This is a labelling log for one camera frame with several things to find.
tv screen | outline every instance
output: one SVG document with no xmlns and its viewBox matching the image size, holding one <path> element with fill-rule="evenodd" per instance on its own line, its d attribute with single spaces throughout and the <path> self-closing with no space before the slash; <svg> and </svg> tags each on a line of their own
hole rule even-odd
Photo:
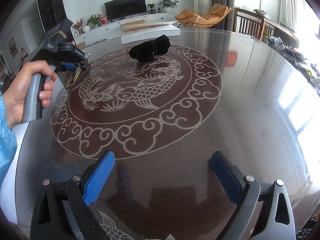
<svg viewBox="0 0 320 240">
<path fill-rule="evenodd" d="M 104 4 L 108 20 L 147 12 L 146 0 L 113 0 Z"/>
</svg>

white vase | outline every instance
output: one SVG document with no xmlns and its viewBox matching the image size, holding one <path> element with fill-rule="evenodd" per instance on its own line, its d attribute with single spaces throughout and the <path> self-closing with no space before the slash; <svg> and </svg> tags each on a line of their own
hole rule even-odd
<svg viewBox="0 0 320 240">
<path fill-rule="evenodd" d="M 83 32 L 86 33 L 90 30 L 90 26 L 89 25 L 86 25 L 82 28 Z"/>
<path fill-rule="evenodd" d="M 164 7 L 164 8 L 163 8 L 163 11 L 164 11 L 165 13 L 172 12 L 172 7 Z"/>
</svg>

human hand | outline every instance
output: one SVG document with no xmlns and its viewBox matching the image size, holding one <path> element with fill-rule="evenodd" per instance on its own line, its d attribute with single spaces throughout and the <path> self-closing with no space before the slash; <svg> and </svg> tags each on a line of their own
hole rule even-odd
<svg viewBox="0 0 320 240">
<path fill-rule="evenodd" d="M 41 72 L 41 74 L 45 76 L 51 76 L 51 79 L 44 83 L 43 91 L 38 95 L 42 107 L 48 107 L 50 104 L 54 81 L 57 79 L 57 74 L 53 73 L 45 60 L 25 63 L 18 75 L 12 81 L 8 90 L 2 95 L 7 124 L 10 129 L 22 122 L 24 100 L 31 82 L 31 77 L 38 72 Z"/>
</svg>

leather chair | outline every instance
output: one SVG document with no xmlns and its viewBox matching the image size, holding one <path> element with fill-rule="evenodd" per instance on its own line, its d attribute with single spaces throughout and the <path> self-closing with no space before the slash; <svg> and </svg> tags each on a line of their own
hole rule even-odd
<svg viewBox="0 0 320 240">
<path fill-rule="evenodd" d="M 179 21 L 180 25 L 190 28 L 209 28 L 219 22 L 221 22 L 231 11 L 225 5 L 214 4 L 209 13 L 205 15 L 198 15 L 197 13 L 185 9 L 178 14 L 175 19 Z"/>
</svg>

glossy tabletop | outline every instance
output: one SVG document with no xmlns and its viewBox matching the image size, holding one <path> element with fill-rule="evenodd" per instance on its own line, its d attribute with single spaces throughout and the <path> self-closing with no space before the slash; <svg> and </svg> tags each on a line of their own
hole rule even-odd
<svg viewBox="0 0 320 240">
<path fill-rule="evenodd" d="M 128 57 L 139 42 L 94 44 L 84 49 L 92 63 L 78 82 L 67 90 L 57 82 L 22 144 L 21 225 L 30 226 L 44 179 L 69 180 L 108 149 L 116 164 L 90 207 L 111 239 L 215 239 L 236 207 L 208 165 L 220 150 L 245 175 L 282 179 L 302 228 L 320 198 L 316 92 L 248 35 L 182 29 L 170 41 L 168 55 L 147 64 Z"/>
</svg>

